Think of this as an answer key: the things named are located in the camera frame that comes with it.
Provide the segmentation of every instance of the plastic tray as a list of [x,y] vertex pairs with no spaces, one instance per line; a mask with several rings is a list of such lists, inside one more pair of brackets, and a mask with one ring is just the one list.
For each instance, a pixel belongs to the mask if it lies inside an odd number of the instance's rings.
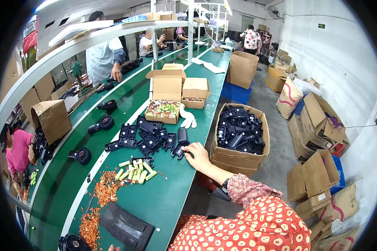
[[334,155],[332,155],[332,158],[334,159],[334,163],[337,166],[340,180],[337,182],[337,184],[335,184],[332,188],[330,188],[331,195],[336,192],[341,191],[342,188],[345,187],[345,176],[343,174],[341,160],[337,156],[334,156]]
[[143,20],[146,20],[146,19],[147,19],[146,15],[136,15],[136,16],[133,16],[133,17],[123,19],[121,21],[121,23],[131,23],[131,22],[143,21]]
[[230,100],[236,103],[247,104],[247,101],[250,98],[253,85],[254,85],[254,79],[251,82],[249,89],[244,89],[240,86],[236,86],[234,84],[231,84],[225,81],[225,83],[223,83],[221,97],[229,98]]

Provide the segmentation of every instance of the man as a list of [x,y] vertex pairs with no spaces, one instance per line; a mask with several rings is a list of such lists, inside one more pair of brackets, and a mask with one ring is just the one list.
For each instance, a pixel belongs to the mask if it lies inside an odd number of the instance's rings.
[[250,53],[253,55],[260,54],[260,50],[262,47],[261,37],[260,34],[253,31],[254,26],[249,25],[247,30],[245,30],[241,37],[244,38],[244,52]]
[[[143,36],[139,41],[139,56],[143,57],[147,55],[150,51],[152,51],[151,45],[152,45],[152,35],[154,34],[154,31],[152,28],[148,28],[145,31],[145,36]],[[159,45],[160,43],[165,40],[165,34],[162,34],[159,39],[156,40],[156,43]]]
[[33,143],[35,135],[27,133],[23,130],[13,131],[9,124],[5,124],[0,134],[0,143],[3,151],[6,151],[8,169],[10,170],[11,179],[15,190],[18,194],[23,194],[22,184],[18,178],[18,172],[24,173],[23,179],[28,179],[29,162],[37,165],[38,160],[35,159]]
[[[105,20],[102,11],[95,11],[88,22]],[[126,53],[118,37],[97,44],[85,50],[87,72],[93,79],[93,86],[98,85],[109,74],[117,82],[121,82],[120,66],[124,63]]]

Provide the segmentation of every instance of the worker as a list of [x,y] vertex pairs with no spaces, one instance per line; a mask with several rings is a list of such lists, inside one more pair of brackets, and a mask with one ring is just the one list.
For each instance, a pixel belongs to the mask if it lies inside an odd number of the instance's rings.
[[[242,206],[243,211],[237,219],[181,216],[168,251],[310,250],[310,229],[281,199],[280,191],[212,165],[201,143],[192,143],[184,151],[191,166],[225,187],[232,202]],[[111,245],[108,251],[116,250],[119,249]]]
[[249,25],[247,30],[240,34],[241,37],[244,37],[244,52],[250,53],[253,55],[260,54],[262,41],[260,34],[253,31],[254,26]]
[[[139,56],[143,57],[147,55],[150,51],[152,51],[152,35],[154,34],[154,30],[152,28],[148,28],[145,31],[145,36],[143,36],[139,41]],[[156,40],[156,43],[160,45],[165,40],[165,34],[162,34],[159,39]]]
[[178,43],[184,43],[184,41],[187,41],[188,38],[184,36],[185,31],[183,30],[183,26],[177,27],[174,31],[174,40]]
[[[88,21],[105,19],[102,11],[95,11],[90,15]],[[92,85],[98,85],[109,75],[115,81],[121,82],[123,76],[120,72],[120,66],[125,61],[125,55],[126,53],[118,37],[86,49],[87,72],[93,79]]]
[[9,124],[5,124],[0,134],[0,143],[3,151],[6,151],[8,169],[13,186],[18,194],[23,194],[22,180],[18,178],[18,172],[23,173],[23,179],[29,179],[28,165],[38,164],[33,150],[35,135],[23,130],[13,131]]

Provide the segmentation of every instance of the striped shirt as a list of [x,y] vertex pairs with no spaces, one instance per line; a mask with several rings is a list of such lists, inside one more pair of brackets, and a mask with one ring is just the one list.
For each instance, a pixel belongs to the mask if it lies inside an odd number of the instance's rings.
[[139,41],[139,56],[140,57],[143,57],[150,52],[150,50],[145,49],[144,46],[151,45],[151,44],[152,44],[151,38],[142,37],[140,39]]

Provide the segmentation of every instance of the white cloth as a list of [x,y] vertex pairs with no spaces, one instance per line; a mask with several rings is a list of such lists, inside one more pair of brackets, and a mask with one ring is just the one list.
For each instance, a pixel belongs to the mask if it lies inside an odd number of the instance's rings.
[[190,126],[192,128],[196,128],[197,127],[197,122],[195,121],[194,115],[192,113],[189,113],[189,112],[185,111],[185,105],[184,104],[180,104],[179,112],[180,112],[180,116],[182,118],[185,118],[185,120],[180,125],[180,127],[185,127],[186,129],[189,129]]
[[118,37],[97,44],[85,50],[87,73],[93,80],[92,85],[98,85],[107,78],[113,68],[113,52],[123,46]]
[[150,52],[150,50],[145,49],[144,46],[151,45],[151,44],[152,44],[151,38],[142,37],[140,39],[139,41],[139,56],[140,57],[143,57]]
[[197,65],[204,65],[205,68],[207,68],[208,70],[210,70],[213,73],[222,73],[222,72],[225,72],[225,70],[222,69],[221,67],[217,67],[217,66],[213,65],[212,63],[205,62],[205,61],[203,61],[201,59],[198,59],[198,58],[193,58],[192,62],[196,63]]

